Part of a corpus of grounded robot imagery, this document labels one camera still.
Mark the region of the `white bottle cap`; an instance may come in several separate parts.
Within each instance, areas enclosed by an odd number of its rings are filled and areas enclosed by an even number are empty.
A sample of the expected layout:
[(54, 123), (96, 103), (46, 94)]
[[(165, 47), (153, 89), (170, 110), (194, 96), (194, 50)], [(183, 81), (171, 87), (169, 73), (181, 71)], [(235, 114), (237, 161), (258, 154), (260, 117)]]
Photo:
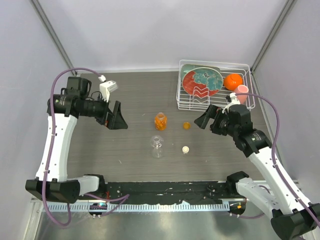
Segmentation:
[(188, 146), (183, 146), (183, 147), (182, 147), (182, 152), (183, 152), (184, 154), (188, 154), (189, 151), (190, 151), (190, 148), (189, 148)]

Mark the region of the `clear bottle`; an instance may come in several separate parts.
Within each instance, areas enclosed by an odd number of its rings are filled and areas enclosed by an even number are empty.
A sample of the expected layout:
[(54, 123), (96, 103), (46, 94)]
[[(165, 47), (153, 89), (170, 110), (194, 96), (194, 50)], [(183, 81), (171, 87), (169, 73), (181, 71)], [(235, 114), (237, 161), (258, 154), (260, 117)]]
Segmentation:
[(150, 139), (150, 145), (152, 146), (152, 156), (154, 158), (161, 158), (163, 156), (163, 138), (160, 135), (154, 135)]

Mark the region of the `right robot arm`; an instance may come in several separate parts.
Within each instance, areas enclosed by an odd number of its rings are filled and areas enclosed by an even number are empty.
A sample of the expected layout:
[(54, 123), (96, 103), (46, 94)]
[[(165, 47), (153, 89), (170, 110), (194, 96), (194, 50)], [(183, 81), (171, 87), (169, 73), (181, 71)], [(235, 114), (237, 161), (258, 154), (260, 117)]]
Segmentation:
[(252, 201), (270, 219), (274, 232), (282, 240), (313, 231), (320, 220), (320, 205), (311, 203), (280, 161), (272, 156), (271, 141), (263, 131), (253, 127), (247, 107), (235, 104), (224, 110), (210, 105), (194, 123), (205, 129), (210, 119), (214, 120), (210, 131), (231, 136), (235, 146), (255, 165), (272, 191), (266, 192), (248, 174), (239, 171), (227, 177), (226, 193)]

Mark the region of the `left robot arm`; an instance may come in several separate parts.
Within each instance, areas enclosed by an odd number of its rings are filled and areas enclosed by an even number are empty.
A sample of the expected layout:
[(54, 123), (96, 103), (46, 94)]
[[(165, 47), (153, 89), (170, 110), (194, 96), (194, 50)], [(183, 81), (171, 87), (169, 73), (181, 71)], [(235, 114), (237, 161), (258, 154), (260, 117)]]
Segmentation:
[(69, 77), (59, 94), (48, 100), (48, 130), (41, 164), (34, 179), (25, 183), (25, 189), (39, 200), (73, 204), (85, 194), (100, 200), (107, 192), (104, 177), (86, 174), (68, 178), (67, 161), (72, 134), (79, 117), (95, 118), (96, 122), (110, 130), (128, 128), (121, 103), (116, 101), (109, 108), (111, 92), (118, 86), (113, 80), (100, 78), (97, 99), (90, 98), (92, 83), (81, 77)]

